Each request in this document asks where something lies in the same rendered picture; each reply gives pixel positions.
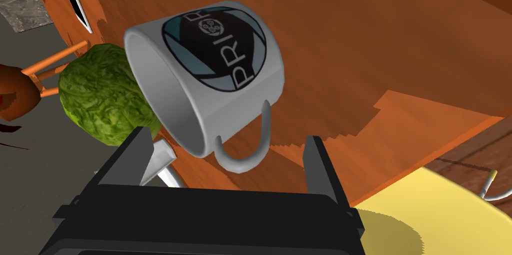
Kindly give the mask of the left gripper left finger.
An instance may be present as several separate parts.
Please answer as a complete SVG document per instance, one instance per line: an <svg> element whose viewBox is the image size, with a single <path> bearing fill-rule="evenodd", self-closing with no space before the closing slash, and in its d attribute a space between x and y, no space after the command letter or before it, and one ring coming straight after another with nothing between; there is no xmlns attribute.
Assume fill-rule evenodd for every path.
<svg viewBox="0 0 512 255"><path fill-rule="evenodd" d="M150 128L136 127L94 175L92 184L140 186L153 152Z"/></svg>

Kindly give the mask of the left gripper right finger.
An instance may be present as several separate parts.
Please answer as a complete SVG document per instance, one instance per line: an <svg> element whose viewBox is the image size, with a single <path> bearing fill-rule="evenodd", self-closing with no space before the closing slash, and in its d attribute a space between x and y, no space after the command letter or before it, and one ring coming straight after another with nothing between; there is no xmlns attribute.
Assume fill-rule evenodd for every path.
<svg viewBox="0 0 512 255"><path fill-rule="evenodd" d="M341 207L350 206L332 161L319 136L313 135L306 138L302 161L309 194L325 195Z"/></svg>

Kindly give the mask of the white utensil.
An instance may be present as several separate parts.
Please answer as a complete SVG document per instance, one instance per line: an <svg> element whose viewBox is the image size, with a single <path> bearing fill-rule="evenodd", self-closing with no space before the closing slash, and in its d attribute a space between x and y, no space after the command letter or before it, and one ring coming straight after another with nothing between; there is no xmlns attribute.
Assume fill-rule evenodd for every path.
<svg viewBox="0 0 512 255"><path fill-rule="evenodd" d="M154 177L158 176L162 179L167 187L185 188L183 180L179 174L171 166L176 159L174 150L171 148L167 140L160 139L153 143L153 153L148 162L144 175L142 176L140 185L145 186Z"/></svg>

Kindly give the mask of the green lettuce head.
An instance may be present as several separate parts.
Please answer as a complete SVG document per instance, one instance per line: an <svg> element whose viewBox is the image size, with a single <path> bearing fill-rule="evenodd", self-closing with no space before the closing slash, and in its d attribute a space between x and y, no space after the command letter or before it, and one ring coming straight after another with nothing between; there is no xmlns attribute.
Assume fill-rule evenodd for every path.
<svg viewBox="0 0 512 255"><path fill-rule="evenodd" d="M117 45L92 46L60 73L57 87L65 114L107 146L120 146L139 126L149 127L152 138L161 130Z"/></svg>

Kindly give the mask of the white mug with round print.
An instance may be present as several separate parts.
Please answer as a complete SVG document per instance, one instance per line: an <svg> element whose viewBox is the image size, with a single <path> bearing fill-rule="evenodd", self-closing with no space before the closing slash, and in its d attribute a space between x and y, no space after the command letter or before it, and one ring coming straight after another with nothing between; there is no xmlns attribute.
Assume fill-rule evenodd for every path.
<svg viewBox="0 0 512 255"><path fill-rule="evenodd" d="M285 74L275 37L252 9L226 0L132 26L123 41L137 84L180 147L197 158L214 154L236 174L261 163ZM223 144L257 117L257 149L231 157Z"/></svg>

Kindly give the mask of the orange wooden chair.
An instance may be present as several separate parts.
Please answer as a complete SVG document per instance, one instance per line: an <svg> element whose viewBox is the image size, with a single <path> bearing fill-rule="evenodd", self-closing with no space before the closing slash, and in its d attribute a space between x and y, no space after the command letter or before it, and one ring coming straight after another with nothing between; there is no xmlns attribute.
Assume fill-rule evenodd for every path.
<svg viewBox="0 0 512 255"><path fill-rule="evenodd" d="M45 88L42 81L62 72L67 64L41 70L87 45L83 40L25 69L0 64L0 118L13 121L33 110L41 98L58 94L58 87Z"/></svg>

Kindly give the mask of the orange wooden table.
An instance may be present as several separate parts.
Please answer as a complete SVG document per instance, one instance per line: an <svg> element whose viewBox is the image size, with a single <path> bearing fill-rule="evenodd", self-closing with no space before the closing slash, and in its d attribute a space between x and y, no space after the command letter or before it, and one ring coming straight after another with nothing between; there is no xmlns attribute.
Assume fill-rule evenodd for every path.
<svg viewBox="0 0 512 255"><path fill-rule="evenodd" d="M127 28L225 0L43 0L63 40L122 45ZM280 48L271 149L244 174L171 141L191 188L302 192L307 136L322 137L351 205L512 116L512 0L233 0Z"/></svg>

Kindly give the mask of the grey marble counter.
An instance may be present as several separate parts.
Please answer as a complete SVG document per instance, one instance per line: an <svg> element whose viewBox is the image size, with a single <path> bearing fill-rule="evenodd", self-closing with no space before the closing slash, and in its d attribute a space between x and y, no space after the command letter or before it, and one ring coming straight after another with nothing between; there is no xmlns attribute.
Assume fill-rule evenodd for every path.
<svg viewBox="0 0 512 255"><path fill-rule="evenodd" d="M16 33L53 23L42 0L0 0L0 13Z"/></svg>

